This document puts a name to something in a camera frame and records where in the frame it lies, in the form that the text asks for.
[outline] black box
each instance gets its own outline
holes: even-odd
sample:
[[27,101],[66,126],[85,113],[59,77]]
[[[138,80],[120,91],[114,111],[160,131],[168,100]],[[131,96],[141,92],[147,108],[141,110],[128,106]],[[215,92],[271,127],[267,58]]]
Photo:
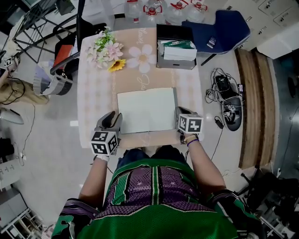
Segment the black box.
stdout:
[[189,27],[175,26],[175,25],[164,25],[157,24],[157,64],[158,68],[174,68],[174,69],[185,69],[192,70],[196,66],[196,58],[194,61],[175,61],[175,60],[164,60],[163,56],[158,53],[158,41],[165,40],[193,40],[192,29]]

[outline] tablecloth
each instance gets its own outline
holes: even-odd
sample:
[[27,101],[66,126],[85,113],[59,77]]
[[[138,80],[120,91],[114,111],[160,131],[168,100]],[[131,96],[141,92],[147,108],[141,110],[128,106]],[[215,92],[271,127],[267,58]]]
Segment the tablecloth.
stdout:
[[[175,87],[178,106],[203,116],[199,70],[156,68],[156,28],[135,28],[115,31],[117,42],[124,45],[122,59],[125,68],[109,73],[88,63],[87,50],[96,35],[82,41],[78,70],[78,124],[83,148],[90,147],[91,132],[104,114],[115,110],[118,113],[117,93],[153,88]],[[179,144],[176,130],[144,132],[120,135],[121,148]]]

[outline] plastic water bottle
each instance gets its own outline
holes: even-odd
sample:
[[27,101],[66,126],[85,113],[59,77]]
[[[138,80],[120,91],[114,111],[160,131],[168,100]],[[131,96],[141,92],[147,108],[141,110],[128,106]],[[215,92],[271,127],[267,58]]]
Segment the plastic water bottle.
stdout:
[[176,4],[171,3],[171,5],[165,11],[165,23],[168,25],[182,25],[182,21],[187,19],[185,7],[188,3],[184,0],[177,2]]
[[158,7],[161,6],[162,7],[161,13],[163,13],[167,9],[167,3],[165,2],[165,0],[149,0],[145,5],[148,8],[154,7],[155,9],[158,9]]
[[206,11],[206,5],[202,5],[200,1],[193,3],[191,0],[191,5],[189,5],[189,7],[186,8],[187,20],[195,23],[201,23],[205,19]]
[[139,23],[142,5],[138,0],[127,0],[124,6],[125,17],[129,22]]
[[141,26],[145,28],[155,27],[157,24],[165,24],[165,18],[162,14],[162,6],[157,9],[154,7],[143,7],[143,15],[141,18]]

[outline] jeans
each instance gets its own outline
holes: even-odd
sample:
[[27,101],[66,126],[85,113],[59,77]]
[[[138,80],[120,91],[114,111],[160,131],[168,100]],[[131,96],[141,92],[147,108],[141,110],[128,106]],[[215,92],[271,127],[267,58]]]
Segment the jeans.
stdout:
[[123,157],[118,159],[116,170],[120,167],[125,166],[131,162],[135,162],[141,159],[171,159],[176,160],[182,163],[186,163],[185,157],[182,153],[179,152],[177,148],[174,148],[171,145],[164,145],[159,148],[156,153],[149,157],[145,152],[138,148],[126,150]]

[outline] sunflower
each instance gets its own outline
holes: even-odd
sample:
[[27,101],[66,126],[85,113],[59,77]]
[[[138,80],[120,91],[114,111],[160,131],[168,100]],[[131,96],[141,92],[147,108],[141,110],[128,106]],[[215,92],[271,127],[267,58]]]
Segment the sunflower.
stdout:
[[125,65],[125,63],[126,63],[125,59],[117,60],[117,61],[114,62],[114,64],[112,66],[110,66],[108,68],[108,71],[113,72],[113,71],[116,71],[116,70],[121,70],[123,68],[123,66]]

